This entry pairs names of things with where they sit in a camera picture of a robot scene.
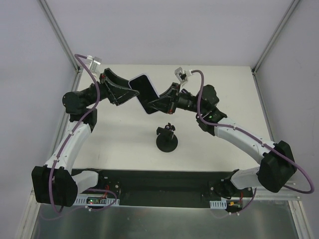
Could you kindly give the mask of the black phone lavender case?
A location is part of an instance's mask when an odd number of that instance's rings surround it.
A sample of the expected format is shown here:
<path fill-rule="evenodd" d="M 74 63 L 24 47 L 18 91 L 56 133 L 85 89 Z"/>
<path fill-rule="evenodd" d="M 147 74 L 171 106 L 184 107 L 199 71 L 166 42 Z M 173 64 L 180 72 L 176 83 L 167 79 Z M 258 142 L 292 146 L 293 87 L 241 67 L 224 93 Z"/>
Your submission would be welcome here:
<path fill-rule="evenodd" d="M 141 74 L 139 76 L 136 76 L 135 78 L 130 79 L 128 84 L 132 90 L 136 90 L 139 92 L 139 94 L 137 95 L 137 99 L 139 100 L 140 104 L 147 114 L 150 115 L 158 112 L 158 110 L 149 106 L 149 103 L 157 100 L 159 98 L 159 95 L 156 92 L 148 75 Z"/>

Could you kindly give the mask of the black phone stand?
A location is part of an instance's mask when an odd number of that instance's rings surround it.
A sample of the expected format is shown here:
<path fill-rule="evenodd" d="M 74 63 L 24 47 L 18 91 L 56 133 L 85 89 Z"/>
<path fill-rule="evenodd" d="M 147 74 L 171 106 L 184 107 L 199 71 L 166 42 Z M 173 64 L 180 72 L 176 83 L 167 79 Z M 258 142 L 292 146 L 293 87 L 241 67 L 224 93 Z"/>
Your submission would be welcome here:
<path fill-rule="evenodd" d="M 164 127 L 158 127 L 156 134 L 157 148 L 165 153 L 173 152 L 178 146 L 178 139 L 174 134 L 175 126 L 167 123 Z"/>

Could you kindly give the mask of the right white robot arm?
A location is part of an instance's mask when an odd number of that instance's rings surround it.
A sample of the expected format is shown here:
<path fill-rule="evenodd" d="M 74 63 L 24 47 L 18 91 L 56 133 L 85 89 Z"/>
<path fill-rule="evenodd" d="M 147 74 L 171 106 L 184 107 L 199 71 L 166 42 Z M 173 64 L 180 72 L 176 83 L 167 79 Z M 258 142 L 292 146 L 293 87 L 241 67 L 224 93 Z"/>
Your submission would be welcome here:
<path fill-rule="evenodd" d="M 296 167 L 278 154 L 293 160 L 290 146 L 280 141 L 264 141 L 251 133 L 244 133 L 225 113 L 217 108 L 219 98 L 212 85 L 203 87 L 202 94 L 193 96 L 187 90 L 180 90 L 173 83 L 157 99 L 147 103 L 157 111 L 173 114 L 176 109 L 196 112 L 199 127 L 212 136 L 224 139 L 251 156 L 258 166 L 240 170 L 235 169 L 213 188 L 217 195 L 230 198 L 238 195 L 242 189 L 262 186 L 270 192 L 279 192 L 295 174 Z"/>

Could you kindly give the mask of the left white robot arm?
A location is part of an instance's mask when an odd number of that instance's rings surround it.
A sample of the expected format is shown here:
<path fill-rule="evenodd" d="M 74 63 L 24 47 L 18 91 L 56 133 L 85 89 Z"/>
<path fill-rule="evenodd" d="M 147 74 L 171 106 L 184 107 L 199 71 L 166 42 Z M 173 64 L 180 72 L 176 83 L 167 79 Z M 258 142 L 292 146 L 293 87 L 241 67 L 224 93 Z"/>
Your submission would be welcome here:
<path fill-rule="evenodd" d="M 35 166 L 31 173 L 35 199 L 38 203 L 71 207 L 78 194 L 91 190 L 102 193 L 105 181 L 92 170 L 72 175 L 74 162 L 85 140 L 97 123 L 97 105 L 107 99 L 116 106 L 139 95 L 129 81 L 107 68 L 89 87 L 66 93 L 62 103 L 70 116 L 67 130 L 43 166 Z"/>

